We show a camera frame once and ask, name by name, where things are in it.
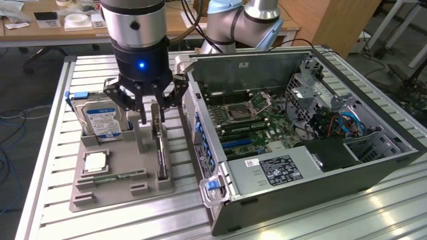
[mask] red cable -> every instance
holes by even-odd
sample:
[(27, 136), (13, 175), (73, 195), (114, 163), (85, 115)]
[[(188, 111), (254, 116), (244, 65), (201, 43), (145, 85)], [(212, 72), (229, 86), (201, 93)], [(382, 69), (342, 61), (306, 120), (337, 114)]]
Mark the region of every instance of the red cable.
[(328, 131), (326, 131), (326, 136), (330, 135), (330, 130), (332, 130), (332, 123), (333, 123), (333, 120), (336, 119), (336, 116), (332, 117), (330, 119), (330, 124), (328, 125)]

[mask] motherboard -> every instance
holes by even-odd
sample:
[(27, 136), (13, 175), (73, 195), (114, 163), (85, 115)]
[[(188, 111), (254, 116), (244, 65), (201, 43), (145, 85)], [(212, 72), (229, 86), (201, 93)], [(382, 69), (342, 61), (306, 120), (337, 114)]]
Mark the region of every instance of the motherboard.
[(208, 113), (229, 161), (289, 149), (301, 141), (277, 99), (278, 96), (266, 90), (213, 94), (206, 99)]

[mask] chair wheel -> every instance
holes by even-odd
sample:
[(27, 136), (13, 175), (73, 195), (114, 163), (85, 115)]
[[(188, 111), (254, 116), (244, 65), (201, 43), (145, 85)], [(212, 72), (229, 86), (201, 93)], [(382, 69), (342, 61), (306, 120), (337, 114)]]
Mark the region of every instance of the chair wheel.
[(100, 45), (97, 45), (97, 44), (92, 44), (92, 49), (93, 49), (93, 51), (100, 50)]
[(27, 53), (27, 47), (18, 47), (17, 49), (22, 54)]
[(23, 74), (25, 75), (33, 75), (34, 73), (34, 69), (30, 67), (23, 67)]

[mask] hard drive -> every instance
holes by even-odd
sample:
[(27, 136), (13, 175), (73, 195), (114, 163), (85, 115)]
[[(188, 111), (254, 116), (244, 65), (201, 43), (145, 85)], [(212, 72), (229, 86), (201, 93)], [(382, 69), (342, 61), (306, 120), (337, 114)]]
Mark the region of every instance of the hard drive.
[(84, 135), (100, 143), (122, 139), (121, 132), (132, 128), (126, 112), (102, 92), (76, 92), (69, 102)]

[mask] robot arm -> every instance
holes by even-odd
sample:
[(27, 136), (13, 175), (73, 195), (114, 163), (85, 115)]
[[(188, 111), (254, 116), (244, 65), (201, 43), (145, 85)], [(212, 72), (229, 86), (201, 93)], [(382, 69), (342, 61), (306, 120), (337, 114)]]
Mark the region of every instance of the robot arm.
[[(168, 40), (165, 0), (101, 0), (101, 13), (118, 67), (118, 77), (109, 81), (104, 93), (124, 110), (140, 113), (144, 124), (142, 96), (154, 95), (164, 122), (164, 110), (178, 104), (188, 88), (185, 79), (172, 75), (169, 70), (168, 46), (170, 42), (178, 42), (196, 26)], [(164, 96), (170, 82), (174, 88)], [(134, 99), (121, 87), (133, 93)]]
[(265, 51), (282, 25), (277, 0), (210, 0), (206, 11), (206, 38), (201, 54), (233, 53), (234, 42)]
[[(140, 113), (144, 124), (146, 116), (142, 96), (153, 95), (164, 122), (164, 110), (177, 106), (188, 88), (185, 78), (172, 75), (169, 70), (168, 46), (194, 30), (200, 16), (192, 27), (169, 41), (165, 0), (100, 2), (118, 67), (118, 77), (105, 86), (104, 93), (124, 110)], [(282, 24), (278, 16), (277, 0), (250, 0), (244, 7), (241, 0), (210, 0), (206, 28), (209, 42), (222, 53), (236, 50), (234, 41), (265, 50)], [(205, 42), (201, 53), (206, 54), (210, 50), (212, 46)], [(170, 82), (174, 84), (173, 90), (164, 96)], [(124, 93), (121, 87), (133, 93), (134, 99)]]

